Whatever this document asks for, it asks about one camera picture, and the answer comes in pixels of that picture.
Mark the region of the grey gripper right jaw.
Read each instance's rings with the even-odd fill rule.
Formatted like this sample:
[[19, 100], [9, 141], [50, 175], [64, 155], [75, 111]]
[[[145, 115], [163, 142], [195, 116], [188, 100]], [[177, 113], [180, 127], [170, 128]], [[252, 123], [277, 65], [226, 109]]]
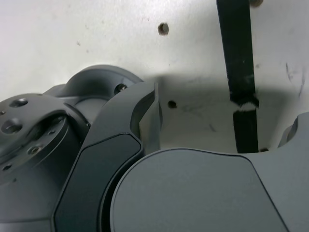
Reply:
[[294, 137], [268, 152], [169, 149], [123, 175], [113, 194], [113, 232], [306, 232], [309, 115]]

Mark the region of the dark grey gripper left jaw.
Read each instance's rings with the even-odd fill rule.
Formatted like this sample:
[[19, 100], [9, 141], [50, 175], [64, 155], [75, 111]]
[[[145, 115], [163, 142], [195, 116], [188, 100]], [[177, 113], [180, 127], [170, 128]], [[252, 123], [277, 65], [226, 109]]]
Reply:
[[108, 232], [115, 188], [145, 155], [140, 121], [158, 106], [158, 85], [140, 82], [118, 93], [92, 124], [54, 212], [57, 232]]

